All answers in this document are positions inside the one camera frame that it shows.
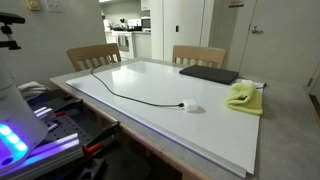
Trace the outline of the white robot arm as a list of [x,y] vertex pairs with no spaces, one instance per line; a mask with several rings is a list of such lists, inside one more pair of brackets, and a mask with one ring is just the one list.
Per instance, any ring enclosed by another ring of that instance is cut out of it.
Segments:
[[48,127],[30,108],[0,61],[0,173],[22,164],[47,134]]

